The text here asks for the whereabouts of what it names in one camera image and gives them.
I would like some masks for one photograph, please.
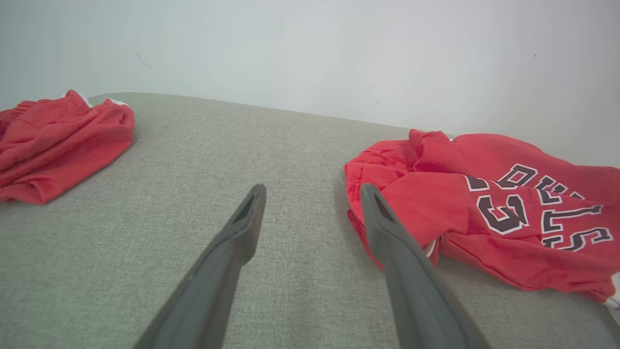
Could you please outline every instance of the garment with black lettering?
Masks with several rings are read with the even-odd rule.
[[[439,251],[524,290],[579,292],[620,309],[617,168],[575,166],[501,135],[411,130],[369,147],[345,174],[348,216],[371,257],[363,183],[421,246],[435,244],[435,263]]]

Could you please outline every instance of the gray fabric tablecloth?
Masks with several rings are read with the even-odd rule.
[[[58,199],[0,203],[0,347],[130,347],[255,183],[268,188],[225,346],[398,346],[382,272],[345,215],[344,163],[407,129],[227,102],[111,94],[134,110],[115,163]],[[97,103],[103,96],[91,99]],[[440,274],[495,348],[615,348],[598,304]]]

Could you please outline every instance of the red cloth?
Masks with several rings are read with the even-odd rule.
[[[107,166],[133,136],[133,111],[89,107],[70,90],[0,112],[0,201],[44,204]]]
[[[620,170],[575,166],[501,135],[411,130],[345,165],[349,218],[370,254],[360,186],[373,183],[422,246],[524,290],[620,308]]]

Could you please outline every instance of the white background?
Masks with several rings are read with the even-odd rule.
[[[618,0],[6,0],[0,50],[1,109],[179,94],[620,166]]]

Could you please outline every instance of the folded garment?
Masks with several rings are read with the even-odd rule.
[[[0,201],[54,199],[120,156],[133,126],[126,104],[93,107],[73,90],[0,112]]]
[[[524,290],[579,292],[620,309],[617,168],[575,166],[501,135],[411,130],[366,149],[345,173],[348,216],[370,255],[363,183],[381,190],[422,246],[435,242]]]

